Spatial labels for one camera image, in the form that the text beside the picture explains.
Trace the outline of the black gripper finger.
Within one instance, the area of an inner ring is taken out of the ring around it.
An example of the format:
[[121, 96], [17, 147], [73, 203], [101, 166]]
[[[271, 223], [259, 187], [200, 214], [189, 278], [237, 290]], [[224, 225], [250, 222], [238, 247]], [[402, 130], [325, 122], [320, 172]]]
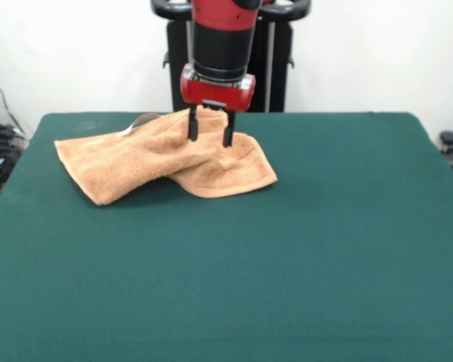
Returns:
[[236, 113], [228, 111], [227, 113], [227, 125], [223, 131], [223, 147], [228, 148], [232, 145], [233, 134], [236, 123]]
[[196, 118], [197, 105], [192, 104], [189, 112], [188, 120], [188, 139], [195, 142], [199, 135], [199, 123]]

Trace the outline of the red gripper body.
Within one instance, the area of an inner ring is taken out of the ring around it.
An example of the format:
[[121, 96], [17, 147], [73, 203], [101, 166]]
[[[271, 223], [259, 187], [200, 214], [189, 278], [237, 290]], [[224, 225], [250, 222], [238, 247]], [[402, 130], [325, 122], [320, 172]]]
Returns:
[[185, 103], [206, 105], [231, 112], [246, 112], [251, 105], [256, 78], [246, 74], [240, 81], [218, 83], [201, 78], [187, 63], [181, 73], [180, 90]]

